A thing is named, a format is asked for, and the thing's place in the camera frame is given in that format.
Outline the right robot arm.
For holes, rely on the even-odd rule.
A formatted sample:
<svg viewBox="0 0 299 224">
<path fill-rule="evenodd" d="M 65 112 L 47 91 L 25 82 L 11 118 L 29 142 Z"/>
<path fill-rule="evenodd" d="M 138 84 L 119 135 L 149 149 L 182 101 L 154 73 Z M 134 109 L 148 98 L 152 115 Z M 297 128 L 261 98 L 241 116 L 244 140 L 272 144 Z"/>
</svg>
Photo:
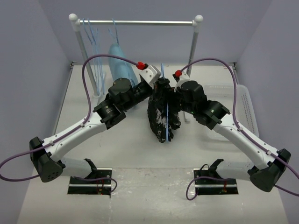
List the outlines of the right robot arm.
<svg viewBox="0 0 299 224">
<path fill-rule="evenodd" d="M 213 183 L 241 179 L 250 181 L 264 192 L 270 192 L 276 186 L 290 160 L 288 150 L 278 150 L 256 137 L 224 105 L 208 100 L 203 87 L 196 81 L 180 81 L 174 92 L 180 110 L 225 137 L 249 159 L 247 162 L 217 159 L 199 175 L 199 179 L 209 179 Z"/>
</svg>

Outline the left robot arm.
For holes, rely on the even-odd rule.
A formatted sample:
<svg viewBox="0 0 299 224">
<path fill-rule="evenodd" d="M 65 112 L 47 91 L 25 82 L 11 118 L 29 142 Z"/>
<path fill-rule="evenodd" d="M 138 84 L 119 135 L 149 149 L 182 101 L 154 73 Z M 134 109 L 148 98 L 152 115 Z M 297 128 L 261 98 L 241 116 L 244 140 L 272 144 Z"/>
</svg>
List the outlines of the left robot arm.
<svg viewBox="0 0 299 224">
<path fill-rule="evenodd" d="M 90 137 L 109 130 L 125 119 L 125 112 L 151 96 L 156 79 L 132 86 L 126 78 L 114 81 L 108 89 L 104 101 L 99 103 L 87 117 L 58 133 L 56 136 L 41 140 L 38 137 L 29 142 L 30 150 L 43 147 L 34 152 L 33 162 L 42 182 L 50 182 L 59 176 L 72 176 L 86 183 L 93 183 L 99 174 L 90 159 L 74 160 L 65 155 Z"/>
</svg>

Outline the blue wire trouser hanger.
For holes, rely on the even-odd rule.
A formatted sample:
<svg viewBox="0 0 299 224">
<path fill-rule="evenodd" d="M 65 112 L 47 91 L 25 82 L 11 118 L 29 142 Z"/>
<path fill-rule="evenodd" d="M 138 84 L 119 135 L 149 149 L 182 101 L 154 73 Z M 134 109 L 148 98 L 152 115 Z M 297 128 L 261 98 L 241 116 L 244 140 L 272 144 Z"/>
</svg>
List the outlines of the blue wire trouser hanger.
<svg viewBox="0 0 299 224">
<path fill-rule="evenodd" d="M 160 64 L 160 68 L 161 68 L 161 74 L 162 74 L 162 78 L 165 78 L 165 74 L 164 74 L 164 64 L 161 63 Z M 170 142 L 170 132 L 169 132 L 169 106 L 168 103 L 166 103 L 166 142 Z"/>
</svg>

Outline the black white patterned trousers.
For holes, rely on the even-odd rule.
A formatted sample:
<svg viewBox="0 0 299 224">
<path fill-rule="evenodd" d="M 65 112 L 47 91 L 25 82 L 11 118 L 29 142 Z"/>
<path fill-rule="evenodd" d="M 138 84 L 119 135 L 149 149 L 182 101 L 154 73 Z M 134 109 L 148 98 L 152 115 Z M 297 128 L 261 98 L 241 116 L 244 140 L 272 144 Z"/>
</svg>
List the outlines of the black white patterned trousers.
<svg viewBox="0 0 299 224">
<path fill-rule="evenodd" d="M 177 130 L 181 126 L 178 112 L 171 106 L 171 93 L 174 88 L 170 86 L 170 81 L 167 78 L 159 78 L 157 88 L 149 97 L 147 115 L 149 125 L 152 132 L 161 143 L 166 142 L 166 103 L 169 106 L 169 132 L 170 141 L 174 138 L 173 130 Z"/>
</svg>

